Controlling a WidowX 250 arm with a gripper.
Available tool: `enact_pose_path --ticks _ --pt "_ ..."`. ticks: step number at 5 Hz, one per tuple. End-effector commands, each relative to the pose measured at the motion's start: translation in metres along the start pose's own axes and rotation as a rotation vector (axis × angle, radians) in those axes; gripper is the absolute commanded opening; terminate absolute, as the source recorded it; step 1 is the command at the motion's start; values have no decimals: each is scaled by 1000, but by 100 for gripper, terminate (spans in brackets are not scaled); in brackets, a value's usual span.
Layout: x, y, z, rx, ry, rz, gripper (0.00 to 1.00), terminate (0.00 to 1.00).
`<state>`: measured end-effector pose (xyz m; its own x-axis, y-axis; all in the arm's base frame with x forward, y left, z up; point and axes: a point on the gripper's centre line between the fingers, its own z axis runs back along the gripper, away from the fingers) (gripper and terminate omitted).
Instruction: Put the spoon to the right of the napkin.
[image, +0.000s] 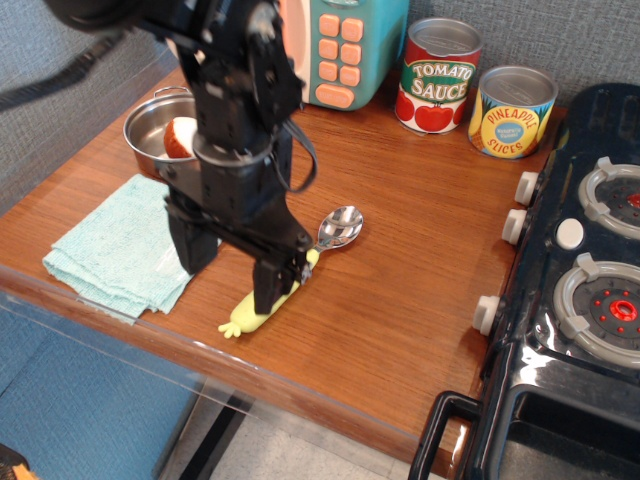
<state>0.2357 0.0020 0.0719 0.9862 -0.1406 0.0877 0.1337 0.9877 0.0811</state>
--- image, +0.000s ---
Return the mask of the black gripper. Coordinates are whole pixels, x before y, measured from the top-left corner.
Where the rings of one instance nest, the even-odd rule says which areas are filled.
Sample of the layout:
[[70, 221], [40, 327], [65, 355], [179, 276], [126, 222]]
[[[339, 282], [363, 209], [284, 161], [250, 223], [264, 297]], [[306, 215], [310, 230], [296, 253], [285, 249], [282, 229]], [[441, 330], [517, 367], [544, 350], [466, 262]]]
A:
[[198, 274], [218, 254], [220, 240], [255, 261], [254, 312], [269, 314], [308, 278], [310, 235], [293, 216], [286, 197], [295, 189], [293, 141], [274, 139], [255, 155], [208, 149], [192, 163], [170, 163], [160, 170], [169, 187], [169, 231], [181, 266]]

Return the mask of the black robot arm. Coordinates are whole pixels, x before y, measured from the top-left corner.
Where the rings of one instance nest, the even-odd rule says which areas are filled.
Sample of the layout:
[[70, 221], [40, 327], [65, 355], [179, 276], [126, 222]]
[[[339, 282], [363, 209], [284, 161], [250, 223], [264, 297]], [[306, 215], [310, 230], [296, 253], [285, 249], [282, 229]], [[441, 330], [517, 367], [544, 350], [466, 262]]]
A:
[[288, 58], [274, 1], [52, 1], [86, 33], [136, 27], [172, 41], [194, 97], [197, 165], [165, 168], [170, 232], [196, 274], [228, 243], [253, 257], [254, 309], [269, 313], [310, 272], [312, 240], [288, 209], [293, 122], [302, 81]]

